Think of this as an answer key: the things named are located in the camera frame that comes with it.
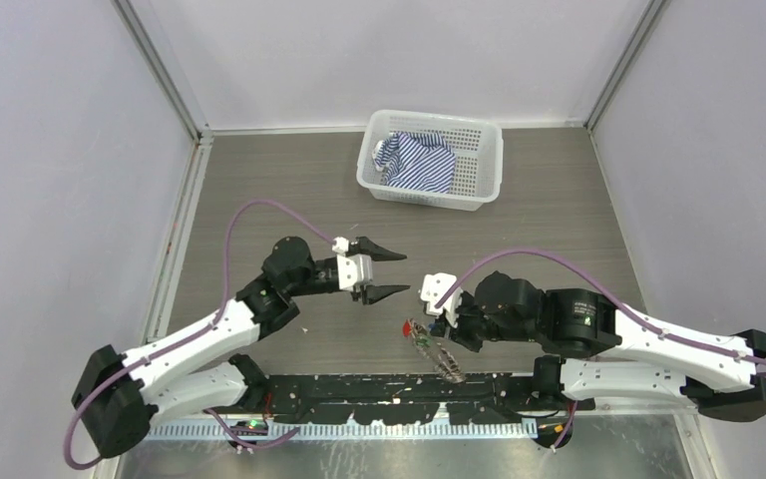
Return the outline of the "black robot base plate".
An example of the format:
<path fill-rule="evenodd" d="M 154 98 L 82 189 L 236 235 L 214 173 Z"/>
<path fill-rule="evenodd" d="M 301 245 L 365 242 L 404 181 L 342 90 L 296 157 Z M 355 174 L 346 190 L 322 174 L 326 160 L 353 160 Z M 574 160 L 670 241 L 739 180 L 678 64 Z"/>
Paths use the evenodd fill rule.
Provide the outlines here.
<path fill-rule="evenodd" d="M 446 415 L 454 425 L 511 424 L 570 410 L 559 396 L 536 392 L 528 375 L 468 373 L 460 383 L 436 374 L 271 375 L 226 414 L 265 416 L 282 424 L 387 426 L 427 424 Z"/>

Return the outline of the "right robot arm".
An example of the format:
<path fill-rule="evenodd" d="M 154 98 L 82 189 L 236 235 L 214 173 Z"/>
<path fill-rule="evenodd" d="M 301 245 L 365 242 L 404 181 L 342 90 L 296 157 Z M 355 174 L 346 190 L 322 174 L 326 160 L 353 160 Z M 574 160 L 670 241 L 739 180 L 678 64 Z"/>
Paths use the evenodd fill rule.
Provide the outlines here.
<path fill-rule="evenodd" d="M 697 331 L 647 316 L 584 288 L 541 290 L 495 271 L 474 292 L 447 273 L 427 274 L 419 297 L 431 332 L 477 352 L 484 343 L 538 344 L 530 396 L 542 409 L 622 397 L 694 407 L 707 418 L 766 415 L 766 333 Z"/>

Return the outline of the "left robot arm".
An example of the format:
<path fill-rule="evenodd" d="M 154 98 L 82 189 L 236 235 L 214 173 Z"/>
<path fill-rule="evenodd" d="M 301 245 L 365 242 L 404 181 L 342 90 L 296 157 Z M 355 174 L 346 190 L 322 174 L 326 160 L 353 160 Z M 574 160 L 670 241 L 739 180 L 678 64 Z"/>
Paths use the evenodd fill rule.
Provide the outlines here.
<path fill-rule="evenodd" d="M 153 343 L 117 351 L 107 344 L 90 354 L 71 402 L 101 459 L 120 456 L 150 429 L 203 409 L 235 406 L 257 411 L 266 397 L 265 377 L 249 357 L 212 360 L 259 342 L 294 319 L 295 298 L 346 292 L 374 304 L 406 290 L 404 284 L 376 285 L 372 265 L 405 254 L 367 237 L 338 238 L 334 255 L 316 260 L 299 237 L 280 239 L 243 289 L 223 299 L 205 318 Z"/>

